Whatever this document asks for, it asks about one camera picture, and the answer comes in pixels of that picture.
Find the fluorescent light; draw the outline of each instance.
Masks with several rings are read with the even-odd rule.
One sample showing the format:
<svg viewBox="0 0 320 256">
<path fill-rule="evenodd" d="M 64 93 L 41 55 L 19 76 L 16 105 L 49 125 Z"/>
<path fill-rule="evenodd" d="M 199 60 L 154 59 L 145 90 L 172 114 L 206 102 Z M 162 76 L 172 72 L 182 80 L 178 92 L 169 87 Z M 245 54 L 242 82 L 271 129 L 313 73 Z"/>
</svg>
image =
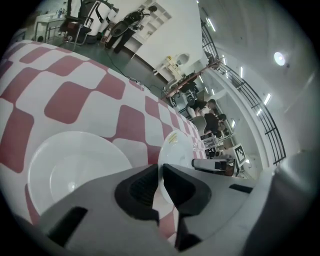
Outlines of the fluorescent light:
<svg viewBox="0 0 320 256">
<path fill-rule="evenodd" d="M 260 108 L 260 109 L 258 110 L 258 112 L 256 113 L 256 115 L 259 116 L 261 112 L 262 112 L 262 109 Z"/>
<path fill-rule="evenodd" d="M 268 93 L 268 95 L 266 96 L 265 100 L 264 100 L 264 105 L 267 105 L 268 101 L 270 100 L 271 94 Z"/>
<path fill-rule="evenodd" d="M 211 20 L 208 18 L 207 21 L 209 22 L 210 26 L 212 27 L 213 31 L 216 32 L 214 25 L 212 24 Z"/>
</svg>

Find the person in black clothing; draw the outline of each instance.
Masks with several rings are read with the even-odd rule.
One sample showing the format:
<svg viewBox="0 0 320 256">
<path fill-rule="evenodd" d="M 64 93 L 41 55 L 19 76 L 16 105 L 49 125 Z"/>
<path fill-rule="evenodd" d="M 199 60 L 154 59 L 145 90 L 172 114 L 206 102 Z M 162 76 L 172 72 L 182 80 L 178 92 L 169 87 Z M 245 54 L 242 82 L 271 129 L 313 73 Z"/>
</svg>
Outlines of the person in black clothing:
<svg viewBox="0 0 320 256">
<path fill-rule="evenodd" d="M 197 84 L 196 84 L 195 82 L 187 82 L 187 83 L 180 89 L 180 92 L 182 92 L 182 93 L 185 94 L 188 90 L 194 91 L 196 85 L 197 85 Z"/>
<path fill-rule="evenodd" d="M 150 6 L 148 9 L 138 9 L 131 13 L 129 13 L 123 21 L 129 25 L 129 28 L 122 34 L 122 38 L 117 46 L 114 48 L 114 52 L 118 54 L 122 47 L 126 44 L 126 42 L 133 36 L 134 33 L 138 30 L 142 30 L 144 28 L 144 22 L 142 21 L 144 17 L 149 17 L 150 13 L 154 13 L 157 11 L 157 7 L 155 5 Z M 120 36 L 111 37 L 110 41 L 105 44 L 107 49 L 111 49 L 114 43 Z"/>
<path fill-rule="evenodd" d="M 202 110 L 204 107 L 208 107 L 209 109 L 215 109 L 216 108 L 216 101 L 214 99 L 210 99 L 208 102 L 206 101 L 200 101 L 196 99 L 194 101 L 194 104 L 189 105 L 190 108 L 194 110 L 195 116 L 198 115 L 198 112 Z"/>
<path fill-rule="evenodd" d="M 204 119 L 206 121 L 204 135 L 207 135 L 209 133 L 216 133 L 219 131 L 219 124 L 223 123 L 227 119 L 227 116 L 225 114 L 220 114 L 218 117 L 215 117 L 214 114 L 208 113 L 204 115 Z"/>
<path fill-rule="evenodd" d="M 215 135 L 217 138 L 220 138 L 222 136 L 221 131 L 223 131 L 224 129 L 226 129 L 225 125 L 223 123 L 220 123 L 218 126 L 218 130 L 216 132 L 213 132 L 213 135 Z"/>
<path fill-rule="evenodd" d="M 224 176 L 231 177 L 235 173 L 234 166 L 231 166 L 231 165 L 227 164 L 226 162 L 216 162 L 214 168 L 221 170 L 221 171 L 213 171 L 214 174 L 218 174 L 218 175 L 224 175 Z"/>
</svg>

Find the white wall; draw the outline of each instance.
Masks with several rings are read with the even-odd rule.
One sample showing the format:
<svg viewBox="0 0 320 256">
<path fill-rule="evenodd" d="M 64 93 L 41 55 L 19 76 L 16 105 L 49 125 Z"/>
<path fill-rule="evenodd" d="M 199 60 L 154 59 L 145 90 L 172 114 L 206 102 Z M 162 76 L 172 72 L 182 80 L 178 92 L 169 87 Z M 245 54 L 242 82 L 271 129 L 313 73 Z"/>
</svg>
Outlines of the white wall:
<svg viewBox="0 0 320 256">
<path fill-rule="evenodd" d="M 241 63 L 221 49 L 218 51 L 221 56 L 222 54 L 225 56 L 226 64 L 238 74 L 240 74 L 240 67 L 243 67 L 244 80 L 249 83 L 263 101 L 268 93 L 272 95 L 267 108 L 278 127 L 287 156 L 294 155 L 300 150 L 319 147 L 319 72 L 315 72 L 313 78 L 309 82 L 301 84 L 299 88 L 287 88 L 287 94 L 281 96 L 270 82 L 263 79 L 245 63 Z"/>
<path fill-rule="evenodd" d="M 226 114 L 227 120 L 230 124 L 232 124 L 232 120 L 235 120 L 235 136 L 233 139 L 236 144 L 242 144 L 245 156 L 250 161 L 250 164 L 245 163 L 243 168 L 252 178 L 257 179 L 260 172 L 263 170 L 263 166 L 260 157 L 258 157 L 260 154 L 257 143 L 248 122 L 242 114 L 239 106 L 234 102 L 229 94 L 226 94 L 216 102 L 223 113 Z"/>
<path fill-rule="evenodd" d="M 227 106 L 222 104 L 221 109 L 223 112 L 226 112 L 225 114 L 230 119 L 228 120 L 229 123 L 232 122 L 231 118 L 234 118 L 235 121 L 238 122 L 237 129 L 239 130 L 236 132 L 238 141 L 240 143 L 243 143 L 243 141 L 246 141 L 246 143 L 250 142 L 251 145 L 247 144 L 246 146 L 248 152 L 251 155 L 258 156 L 261 160 L 261 165 L 260 163 L 256 164 L 256 166 L 259 167 L 257 172 L 273 166 L 274 156 L 270 142 L 265 136 L 263 125 L 259 121 L 256 113 L 252 111 L 249 103 L 231 84 L 230 80 L 226 79 L 225 75 L 221 75 L 219 72 L 213 70 L 208 70 L 207 72 L 224 87 L 230 96 L 226 97 L 226 99 L 231 99 L 227 101 Z"/>
<path fill-rule="evenodd" d="M 319 148 L 320 65 L 299 25 L 274 1 L 201 3 L 215 25 L 216 32 L 209 31 L 219 55 L 238 73 L 244 68 L 244 79 L 262 100 L 272 95 L 267 107 L 287 156 Z M 276 64 L 275 52 L 285 55 L 286 65 Z"/>
<path fill-rule="evenodd" d="M 56 12 L 57 10 L 60 10 L 60 8 L 64 8 L 67 10 L 67 3 L 64 4 L 64 2 L 67 2 L 68 0 L 44 0 L 42 3 L 38 5 L 36 8 L 38 11 L 41 11 L 42 14 L 49 11 L 50 13 Z"/>
<path fill-rule="evenodd" d="M 109 0 L 119 8 L 117 21 L 129 12 L 137 9 L 144 0 Z M 152 67 L 157 67 L 168 55 L 190 54 L 189 61 L 182 70 L 187 74 L 189 67 L 203 56 L 200 14 L 194 0 L 157 0 L 172 18 L 163 24 L 138 50 L 138 55 Z M 172 76 L 163 70 L 160 72 L 167 79 Z"/>
</svg>

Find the chair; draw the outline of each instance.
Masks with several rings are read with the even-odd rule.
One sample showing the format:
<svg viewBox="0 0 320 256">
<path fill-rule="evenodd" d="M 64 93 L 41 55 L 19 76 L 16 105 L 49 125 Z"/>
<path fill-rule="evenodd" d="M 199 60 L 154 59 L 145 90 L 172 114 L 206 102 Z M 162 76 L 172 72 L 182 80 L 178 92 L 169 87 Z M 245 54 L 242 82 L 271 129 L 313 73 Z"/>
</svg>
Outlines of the chair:
<svg viewBox="0 0 320 256">
<path fill-rule="evenodd" d="M 207 121 L 203 116 L 196 116 L 192 119 L 193 124 L 198 129 L 199 135 L 205 135 L 205 128 L 207 126 Z"/>
<path fill-rule="evenodd" d="M 65 21 L 60 27 L 61 32 L 65 32 L 64 34 L 64 43 L 74 43 L 73 52 L 76 49 L 76 46 L 82 46 L 89 32 L 91 32 L 91 24 L 94 19 L 87 16 L 73 17 L 73 16 L 65 16 Z M 78 43 L 78 37 L 84 37 L 81 43 Z"/>
</svg>

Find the table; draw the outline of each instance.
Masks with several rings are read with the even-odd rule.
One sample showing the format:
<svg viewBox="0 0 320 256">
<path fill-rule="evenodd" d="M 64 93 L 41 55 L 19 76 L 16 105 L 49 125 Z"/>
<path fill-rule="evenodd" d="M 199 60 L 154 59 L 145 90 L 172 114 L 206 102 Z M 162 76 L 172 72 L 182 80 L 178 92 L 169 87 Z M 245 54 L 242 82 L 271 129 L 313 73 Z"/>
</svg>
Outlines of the table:
<svg viewBox="0 0 320 256">
<path fill-rule="evenodd" d="M 47 138 L 89 132 L 116 145 L 133 167 L 156 164 L 166 136 L 185 133 L 204 145 L 197 128 L 172 107 L 116 71 L 53 45 L 23 40 L 0 63 L 0 186 L 11 209 L 37 223 L 28 191 L 30 160 Z M 205 159 L 204 151 L 194 152 Z M 154 196 L 159 229 L 174 239 L 178 211 Z"/>
<path fill-rule="evenodd" d="M 18 42 L 18 41 L 22 41 L 23 39 L 25 39 L 26 36 L 26 28 L 20 28 L 17 30 L 17 32 L 15 32 L 11 38 L 11 42 L 9 45 Z"/>
<path fill-rule="evenodd" d="M 44 42 L 47 41 L 47 32 L 48 34 L 48 39 L 50 38 L 50 30 L 55 30 L 57 27 L 60 27 L 63 22 L 65 21 L 65 17 L 63 18 L 52 18 L 51 16 L 49 17 L 43 17 L 43 18 L 37 18 L 36 20 L 36 25 L 35 25 L 35 32 L 34 32 L 34 40 L 37 41 L 37 31 L 38 31 L 38 26 L 39 24 L 43 25 L 45 27 L 44 30 Z"/>
</svg>

